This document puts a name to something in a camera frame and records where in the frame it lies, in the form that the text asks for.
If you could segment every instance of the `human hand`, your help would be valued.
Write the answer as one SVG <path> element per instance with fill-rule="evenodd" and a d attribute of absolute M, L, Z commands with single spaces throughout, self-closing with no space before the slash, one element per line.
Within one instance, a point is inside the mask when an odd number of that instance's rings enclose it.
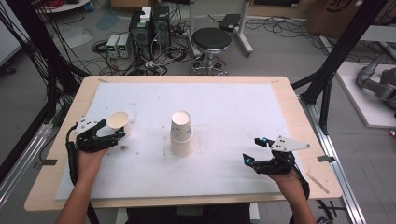
<path fill-rule="evenodd" d="M 108 149 L 99 150 L 97 152 L 78 151 L 78 181 L 93 182 L 99 172 L 103 156 Z"/>
<path fill-rule="evenodd" d="M 306 201 L 300 177 L 291 169 L 285 175 L 268 175 L 279 186 L 280 192 L 289 203 L 300 203 Z"/>

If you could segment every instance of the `black stool seat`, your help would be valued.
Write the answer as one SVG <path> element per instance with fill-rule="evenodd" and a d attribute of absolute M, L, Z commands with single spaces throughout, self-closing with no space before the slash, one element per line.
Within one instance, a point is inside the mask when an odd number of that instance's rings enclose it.
<path fill-rule="evenodd" d="M 223 52 L 231 45 L 228 33 L 218 28 L 203 28 L 192 34 L 191 42 L 195 48 L 206 52 Z"/>

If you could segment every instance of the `electronic equipment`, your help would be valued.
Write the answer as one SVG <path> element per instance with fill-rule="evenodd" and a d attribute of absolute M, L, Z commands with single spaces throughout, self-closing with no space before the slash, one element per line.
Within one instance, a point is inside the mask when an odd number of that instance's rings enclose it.
<path fill-rule="evenodd" d="M 119 42 L 117 43 L 119 54 L 121 58 L 129 58 L 132 52 L 131 37 L 128 34 L 120 35 Z"/>
<path fill-rule="evenodd" d="M 142 7 L 143 13 L 140 13 L 141 21 L 150 21 L 151 20 L 151 7 Z"/>
<path fill-rule="evenodd" d="M 152 21 L 157 45 L 161 46 L 162 48 L 170 46 L 171 36 L 169 30 L 169 6 L 155 7 L 153 9 Z"/>
<path fill-rule="evenodd" d="M 107 53 L 110 58 L 118 58 L 119 50 L 117 48 L 117 43 L 119 42 L 120 35 L 111 35 L 106 43 Z"/>
<path fill-rule="evenodd" d="M 151 21 L 141 21 L 140 12 L 137 10 L 131 18 L 129 25 L 129 34 L 131 35 L 132 47 L 134 49 L 134 55 L 140 59 L 143 57 L 147 61 L 152 61 L 151 51 L 154 50 L 151 47 L 153 39 L 153 29 Z"/>
<path fill-rule="evenodd" d="M 233 32 L 233 28 L 241 19 L 241 14 L 227 14 L 220 23 L 220 29 L 227 32 Z"/>

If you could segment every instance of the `chair base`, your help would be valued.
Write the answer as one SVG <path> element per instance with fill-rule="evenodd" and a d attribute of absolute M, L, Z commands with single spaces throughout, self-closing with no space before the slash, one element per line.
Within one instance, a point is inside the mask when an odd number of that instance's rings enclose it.
<path fill-rule="evenodd" d="M 204 58 L 198 57 L 194 59 L 194 61 L 192 62 L 190 74 L 194 73 L 197 75 L 208 76 L 228 76 L 228 72 L 226 69 L 226 64 L 221 58 L 213 56 L 213 54 L 207 53 L 207 56 L 205 56 Z"/>

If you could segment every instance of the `cardboard box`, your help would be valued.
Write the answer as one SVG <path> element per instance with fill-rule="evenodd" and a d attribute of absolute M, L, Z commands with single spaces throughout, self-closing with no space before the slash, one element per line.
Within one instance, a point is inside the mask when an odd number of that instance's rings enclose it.
<path fill-rule="evenodd" d="M 111 0 L 112 7 L 155 7 L 156 0 Z"/>
<path fill-rule="evenodd" d="M 306 19 L 305 28 L 311 35 L 340 37 L 360 5 L 357 0 L 318 0 Z"/>
<path fill-rule="evenodd" d="M 248 8 L 248 15 L 306 19 L 314 4 L 315 0 L 300 0 L 297 7 L 280 7 L 257 5 L 252 1 Z"/>
<path fill-rule="evenodd" d="M 297 7 L 300 0 L 254 0 L 254 5 Z"/>

